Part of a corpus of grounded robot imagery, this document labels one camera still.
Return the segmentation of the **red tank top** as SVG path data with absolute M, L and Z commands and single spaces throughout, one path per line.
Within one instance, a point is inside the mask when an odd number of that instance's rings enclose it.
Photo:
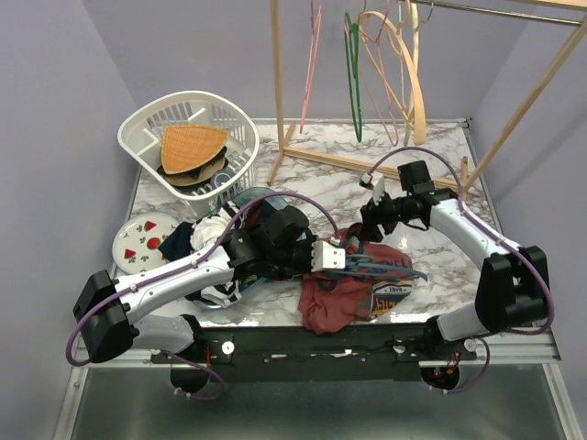
M 359 240 L 360 225 L 339 231 L 349 254 L 367 254 L 375 263 L 413 268 L 404 252 L 382 243 Z M 336 333 L 355 321 L 370 321 L 409 296 L 415 280 L 355 278 L 316 272 L 304 276 L 298 311 L 302 325 L 318 335 Z

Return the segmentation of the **blue plastic hanger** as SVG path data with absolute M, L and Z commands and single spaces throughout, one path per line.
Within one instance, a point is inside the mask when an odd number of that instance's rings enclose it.
M 327 274 L 350 276 L 355 278 L 373 278 L 384 280 L 424 280 L 428 276 L 419 270 L 393 265 L 391 263 L 375 263 L 374 257 L 367 254 L 349 254 L 346 251 L 346 268 L 341 270 L 324 270 Z

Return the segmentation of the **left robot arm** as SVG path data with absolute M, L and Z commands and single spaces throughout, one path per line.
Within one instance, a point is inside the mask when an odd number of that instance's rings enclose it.
M 110 361 L 139 343 L 173 352 L 184 362 L 197 360 L 204 348 L 201 336 L 190 330 L 188 319 L 172 324 L 154 311 L 187 294 L 235 282 L 247 276 L 288 280 L 309 272 L 311 248 L 316 238 L 305 214 L 287 206 L 250 228 L 228 222 L 211 245 L 157 269 L 112 280 L 107 271 L 86 282 L 73 315 L 77 325 L 67 343 L 66 358 L 75 367 L 85 366 L 72 353 L 81 338 L 93 364 Z

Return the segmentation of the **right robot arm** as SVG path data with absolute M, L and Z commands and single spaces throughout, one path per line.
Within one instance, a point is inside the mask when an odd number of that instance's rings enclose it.
M 554 307 L 548 284 L 548 263 L 539 247 L 522 247 L 505 238 L 468 210 L 451 188 L 436 188 L 427 165 L 419 160 L 398 170 L 405 194 L 393 198 L 383 176 L 364 173 L 360 186 L 371 199 L 360 209 L 361 237 L 380 242 L 413 220 L 449 238 L 480 270 L 473 302 L 426 321 L 422 348 L 441 359 L 464 339 L 514 331 L 541 321 L 551 325 Z

